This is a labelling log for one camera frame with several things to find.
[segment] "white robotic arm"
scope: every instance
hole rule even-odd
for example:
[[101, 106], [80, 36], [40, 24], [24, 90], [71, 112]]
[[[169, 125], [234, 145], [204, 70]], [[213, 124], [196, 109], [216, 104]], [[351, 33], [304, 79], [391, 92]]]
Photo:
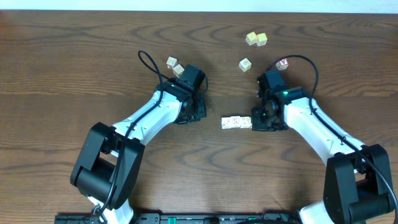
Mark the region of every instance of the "white robotic arm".
[[[350, 136], [319, 108], [314, 99], [310, 100], [303, 88], [288, 88], [278, 70], [266, 72], [258, 78], [258, 83], [262, 106], [252, 109], [253, 130], [292, 128], [326, 165], [323, 194], [326, 201], [300, 209], [298, 214], [303, 224], [356, 223], [394, 209], [386, 185], [359, 155], [364, 154], [375, 167], [377, 164], [392, 185], [388, 155], [380, 145], [367, 147]], [[355, 172], [366, 174], [365, 179], [356, 182]]]
[[[171, 78], [158, 85], [149, 102], [130, 117], [111, 127], [102, 123], [92, 127], [70, 182], [97, 208], [105, 206], [99, 217], [101, 222], [127, 224], [131, 221], [134, 213], [128, 197], [136, 183], [144, 148], [149, 141], [170, 123], [188, 124], [206, 117], [204, 93], [196, 94], [204, 78], [201, 70], [188, 65], [179, 79]], [[126, 147], [122, 158], [118, 158], [121, 162], [116, 166], [120, 168], [116, 183], [113, 183], [116, 166], [100, 158], [99, 154], [111, 153], [119, 157], [119, 150], [124, 144], [122, 140], [126, 142]], [[112, 184], [116, 190], [106, 204]]]

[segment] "wooden cube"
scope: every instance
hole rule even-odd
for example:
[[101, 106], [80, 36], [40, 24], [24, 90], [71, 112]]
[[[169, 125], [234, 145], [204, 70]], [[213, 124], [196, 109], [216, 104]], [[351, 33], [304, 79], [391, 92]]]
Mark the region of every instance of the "wooden cube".
[[240, 128], [242, 123], [242, 119], [240, 116], [232, 116], [229, 122], [229, 126], [231, 128]]
[[278, 68], [278, 70], [285, 70], [288, 66], [289, 66], [289, 61], [287, 60], [287, 58], [282, 59], [278, 61], [278, 63], [276, 63], [276, 68]]
[[241, 68], [241, 70], [245, 72], [251, 68], [251, 62], [247, 58], [245, 58], [241, 62], [239, 62], [239, 68]]
[[177, 65], [173, 68], [173, 73], [176, 77], [181, 77], [182, 73], [184, 72], [184, 68], [181, 65]]
[[231, 122], [231, 118], [221, 118], [221, 128], [222, 129], [231, 128], [230, 122]]
[[258, 34], [257, 35], [257, 46], [263, 46], [267, 43], [267, 36], [266, 33]]
[[167, 59], [166, 65], [168, 69], [173, 69], [176, 65], [177, 65], [178, 60], [176, 58], [173, 57], [169, 57], [169, 59]]
[[241, 120], [241, 128], [251, 128], [251, 117], [242, 117]]
[[249, 45], [255, 44], [257, 42], [257, 35], [255, 32], [251, 32], [250, 34], [246, 35], [246, 42]]

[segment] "white wall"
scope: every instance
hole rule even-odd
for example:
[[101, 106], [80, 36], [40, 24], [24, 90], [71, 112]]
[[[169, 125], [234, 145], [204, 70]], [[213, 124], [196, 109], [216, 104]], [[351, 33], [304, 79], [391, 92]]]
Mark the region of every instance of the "white wall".
[[398, 0], [0, 0], [0, 9], [398, 13]]

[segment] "wood grain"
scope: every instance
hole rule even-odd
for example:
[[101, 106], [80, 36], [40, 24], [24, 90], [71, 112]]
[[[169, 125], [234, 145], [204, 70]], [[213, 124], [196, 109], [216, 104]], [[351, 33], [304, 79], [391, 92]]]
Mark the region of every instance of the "wood grain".
[[[267, 45], [248, 46], [251, 31], [266, 32]], [[397, 35], [396, 15], [0, 12], [0, 223], [91, 210], [70, 172], [92, 125], [112, 125], [152, 95], [158, 81], [139, 49], [168, 76], [168, 56], [200, 67], [210, 87], [206, 119], [171, 124], [146, 147], [133, 207], [238, 213], [320, 200], [325, 166], [295, 131], [220, 129], [222, 116], [260, 103], [256, 77], [287, 54], [314, 60], [319, 104], [353, 136], [387, 149], [397, 187]], [[245, 57], [253, 66], [242, 73]], [[314, 81], [299, 59], [284, 77], [290, 86]]]

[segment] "black cable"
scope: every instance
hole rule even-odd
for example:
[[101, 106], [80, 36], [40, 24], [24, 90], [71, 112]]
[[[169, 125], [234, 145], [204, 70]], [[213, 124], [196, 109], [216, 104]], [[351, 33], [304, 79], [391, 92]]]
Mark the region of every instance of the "black cable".
[[315, 93], [315, 90], [317, 89], [317, 85], [318, 85], [318, 79], [319, 79], [319, 72], [318, 72], [318, 68], [317, 66], [307, 57], [304, 57], [302, 55], [288, 55], [286, 57], [282, 57], [278, 60], [276, 60], [274, 63], [272, 63], [268, 68], [267, 68], [267, 72], [276, 64], [278, 63], [280, 60], [285, 59], [285, 58], [292, 58], [292, 57], [298, 57], [298, 58], [302, 58], [308, 62], [310, 62], [310, 64], [312, 65], [313, 69], [315, 70], [315, 83], [308, 101], [309, 107], [311, 109], [311, 113], [313, 113], [315, 115], [315, 117], [317, 117], [317, 119], [319, 120], [319, 122], [321, 122], [327, 129], [329, 129], [338, 139], [340, 139], [341, 142], [345, 143], [348, 147], [350, 147], [352, 150], [354, 150], [355, 152], [357, 152], [359, 154], [359, 156], [362, 157], [362, 159], [365, 160], [365, 162], [375, 171], [375, 173], [380, 177], [380, 179], [383, 181], [384, 185], [387, 187], [389, 193], [391, 194], [392, 197], [392, 201], [394, 203], [394, 207], [395, 207], [395, 219], [394, 219], [394, 224], [398, 224], [397, 222], [397, 217], [398, 217], [398, 201], [397, 201], [397, 197], [394, 193], [394, 191], [392, 190], [391, 186], [389, 185], [389, 183], [386, 180], [386, 177], [381, 173], [381, 171], [374, 165], [374, 163], [363, 153], [361, 152], [359, 149], [357, 149], [354, 145], [352, 145], [349, 141], [346, 140], [345, 137], [340, 136], [340, 134], [334, 130], [328, 123], [326, 123], [320, 116], [319, 114], [316, 112], [316, 110], [313, 108], [312, 105], [312, 99], [313, 99], [313, 95]]
[[[144, 53], [148, 59], [152, 62], [152, 64], [155, 67], [155, 70], [152, 69], [150, 66], [148, 66], [148, 64], [146, 64], [142, 57], [141, 57], [141, 53]], [[154, 59], [145, 51], [143, 50], [139, 50], [138, 51], [138, 58], [139, 60], [150, 70], [154, 71], [156, 74], [158, 74], [159, 76], [159, 82], [160, 82], [160, 96], [159, 99], [157, 100], [157, 102], [155, 103], [154, 106], [152, 106], [151, 108], [149, 108], [147, 111], [143, 112], [135, 121], [133, 121], [132, 123], [130, 123], [129, 128], [126, 131], [126, 134], [124, 135], [124, 138], [122, 140], [122, 144], [121, 144], [121, 148], [119, 150], [119, 156], [118, 156], [118, 160], [116, 161], [116, 165], [114, 168], [114, 175], [113, 175], [113, 179], [112, 179], [112, 184], [111, 184], [111, 188], [109, 189], [109, 193], [108, 193], [108, 197], [106, 198], [106, 201], [104, 203], [104, 205], [101, 208], [98, 207], [94, 207], [91, 211], [91, 216], [93, 218], [99, 218], [100, 216], [102, 216], [103, 212], [105, 211], [106, 207], [109, 205], [109, 203], [111, 202], [114, 190], [116, 189], [116, 180], [118, 178], [118, 174], [119, 174], [119, 169], [120, 169], [120, 164], [121, 164], [121, 160], [123, 158], [123, 153], [124, 153], [124, 149], [126, 148], [126, 144], [127, 144], [127, 140], [129, 138], [130, 132], [131, 130], [133, 130], [134, 126], [138, 123], [138, 121], [140, 121], [143, 117], [145, 117], [147, 114], [149, 114], [153, 109], [155, 109], [157, 106], [160, 105], [160, 102], [162, 101], [163, 98], [163, 79], [162, 77], [165, 77], [161, 74], [156, 62], [154, 61]]]
[[[145, 65], [145, 67], [147, 67], [149, 70], [153, 71], [154, 73], [156, 73], [156, 74], [158, 74], [158, 75], [160, 74], [163, 78], [165, 78], [165, 79], [167, 79], [167, 80], [170, 79], [169, 77], [167, 77], [167, 76], [161, 74], [161, 72], [160, 72], [159, 69], [157, 68], [157, 65], [156, 65], [156, 67], [155, 67], [156, 70], [154, 70], [153, 68], [151, 68], [151, 67], [142, 59], [142, 57], [141, 57], [141, 55], [140, 55], [140, 51], [141, 51], [141, 52], [144, 52], [143, 50], [139, 50], [139, 51], [138, 51], [138, 58], [139, 58], [139, 60]], [[155, 64], [154, 64], [154, 63], [155, 63], [154, 59], [152, 59], [152, 57], [150, 57], [148, 53], [145, 52], [144, 54], [146, 54], [147, 57], [149, 58], [149, 60], [152, 62], [152, 64], [155, 65]]]
[[294, 223], [287, 222], [287, 221], [277, 221], [277, 220], [246, 220], [243, 222], [239, 222], [237, 224], [256, 224], [256, 223], [260, 223], [260, 224], [294, 224]]

